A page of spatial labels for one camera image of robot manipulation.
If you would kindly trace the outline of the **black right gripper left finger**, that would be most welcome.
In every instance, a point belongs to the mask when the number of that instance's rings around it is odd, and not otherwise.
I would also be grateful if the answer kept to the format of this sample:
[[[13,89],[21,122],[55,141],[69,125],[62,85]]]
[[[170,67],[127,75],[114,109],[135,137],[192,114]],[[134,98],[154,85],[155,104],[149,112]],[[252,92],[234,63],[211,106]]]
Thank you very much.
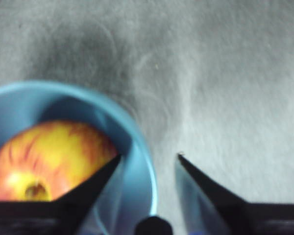
[[[122,172],[118,155],[88,180],[60,198],[0,202],[0,235],[76,235],[103,199],[113,177]]]

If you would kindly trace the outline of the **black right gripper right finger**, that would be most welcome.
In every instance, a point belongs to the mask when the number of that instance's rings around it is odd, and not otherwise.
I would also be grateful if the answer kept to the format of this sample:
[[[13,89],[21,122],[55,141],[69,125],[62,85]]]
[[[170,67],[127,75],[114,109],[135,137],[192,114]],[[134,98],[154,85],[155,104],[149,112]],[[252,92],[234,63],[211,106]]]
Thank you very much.
[[[177,154],[175,180],[189,235],[294,235],[294,204],[248,202],[183,153]]]

